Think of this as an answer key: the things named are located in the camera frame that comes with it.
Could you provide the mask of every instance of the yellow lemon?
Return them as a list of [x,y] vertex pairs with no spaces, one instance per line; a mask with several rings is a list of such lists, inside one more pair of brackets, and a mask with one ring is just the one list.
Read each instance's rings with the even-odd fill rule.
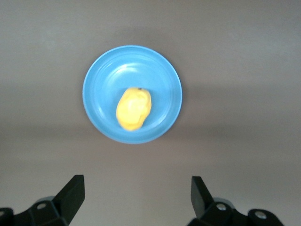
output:
[[121,97],[116,118],[126,130],[133,131],[141,128],[146,117],[151,112],[151,95],[142,88],[128,88]]

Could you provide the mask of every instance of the yellow mango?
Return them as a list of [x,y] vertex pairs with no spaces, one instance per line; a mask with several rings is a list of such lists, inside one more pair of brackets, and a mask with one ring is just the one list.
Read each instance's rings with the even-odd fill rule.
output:
[[122,128],[133,131],[142,127],[151,112],[151,95],[142,88],[128,88],[121,97],[116,118]]

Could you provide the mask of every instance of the screw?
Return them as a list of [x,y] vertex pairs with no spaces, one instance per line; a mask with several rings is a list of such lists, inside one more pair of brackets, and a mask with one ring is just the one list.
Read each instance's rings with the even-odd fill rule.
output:
[[256,217],[263,219],[263,220],[265,220],[267,218],[267,215],[265,215],[265,213],[261,212],[261,211],[256,211],[255,215],[256,215]]
[[227,209],[227,207],[222,203],[217,204],[216,207],[221,211],[225,211]]
[[37,205],[37,209],[40,210],[42,208],[46,207],[46,204],[45,203],[41,203],[39,205]]

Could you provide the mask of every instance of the yellow object on plate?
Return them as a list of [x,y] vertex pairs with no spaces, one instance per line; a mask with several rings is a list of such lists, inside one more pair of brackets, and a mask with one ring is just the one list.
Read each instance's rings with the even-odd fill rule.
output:
[[121,97],[116,118],[122,128],[133,131],[142,127],[151,112],[151,95],[142,88],[128,88]]

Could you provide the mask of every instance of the plate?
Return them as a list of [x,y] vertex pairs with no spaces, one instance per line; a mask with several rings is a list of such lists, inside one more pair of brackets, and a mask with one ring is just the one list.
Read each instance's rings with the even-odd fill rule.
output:
[[[129,87],[147,89],[152,108],[143,126],[123,129],[116,107]],[[143,46],[120,46],[91,65],[83,85],[83,103],[93,125],[107,137],[127,144],[152,141],[166,133],[182,105],[182,87],[173,66],[158,52]]]

